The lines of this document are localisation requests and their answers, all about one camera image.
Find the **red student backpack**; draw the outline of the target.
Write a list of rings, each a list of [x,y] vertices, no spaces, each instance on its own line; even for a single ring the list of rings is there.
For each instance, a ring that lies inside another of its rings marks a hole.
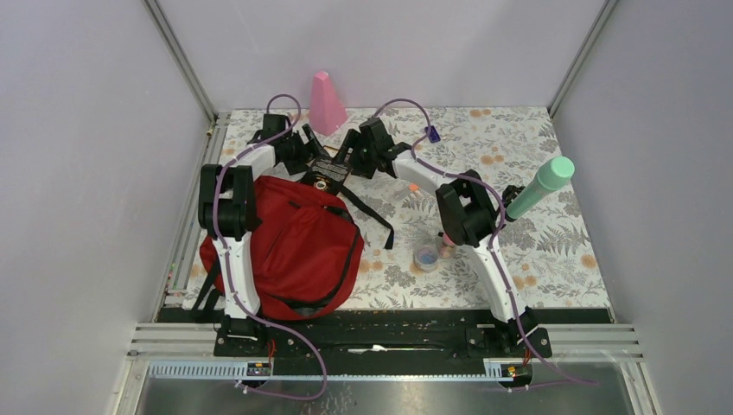
[[[263,226],[252,236],[255,285],[262,314],[304,320],[294,308],[325,316],[350,296],[364,240],[345,205],[350,201],[388,230],[392,225],[342,185],[338,195],[273,176],[261,176],[255,192]]]

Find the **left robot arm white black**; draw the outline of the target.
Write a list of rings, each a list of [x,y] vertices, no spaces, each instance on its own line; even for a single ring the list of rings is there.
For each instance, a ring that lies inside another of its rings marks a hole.
[[[267,347],[266,327],[282,326],[280,319],[260,315],[263,300],[255,285],[252,236],[263,221],[255,182],[279,163],[300,173],[327,153],[309,124],[296,128],[299,120],[266,112],[261,129],[240,152],[223,164],[201,167],[198,221],[212,242],[214,261],[191,310],[205,319],[224,300],[225,330],[235,334],[235,344],[248,355]]]

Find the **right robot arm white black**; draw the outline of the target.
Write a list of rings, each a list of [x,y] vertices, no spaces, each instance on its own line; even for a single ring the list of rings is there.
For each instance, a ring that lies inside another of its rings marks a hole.
[[[439,169],[419,157],[415,145],[395,143],[379,118],[369,118],[356,130],[348,130],[335,160],[350,165],[357,176],[372,178],[379,171],[432,191],[443,235],[466,249],[488,295],[499,328],[497,348],[516,356],[529,346],[529,334],[537,323],[532,310],[519,298],[500,252],[498,233],[505,225],[505,209],[498,193],[477,172],[457,174]]]

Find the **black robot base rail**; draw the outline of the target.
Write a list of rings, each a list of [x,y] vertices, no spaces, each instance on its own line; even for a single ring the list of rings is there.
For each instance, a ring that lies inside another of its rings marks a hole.
[[[488,310],[348,310],[309,322],[266,327],[257,338],[227,332],[223,316],[196,323],[182,310],[141,325],[130,351],[146,357],[279,359],[328,362],[349,355],[488,359],[521,363],[526,343],[511,343]]]

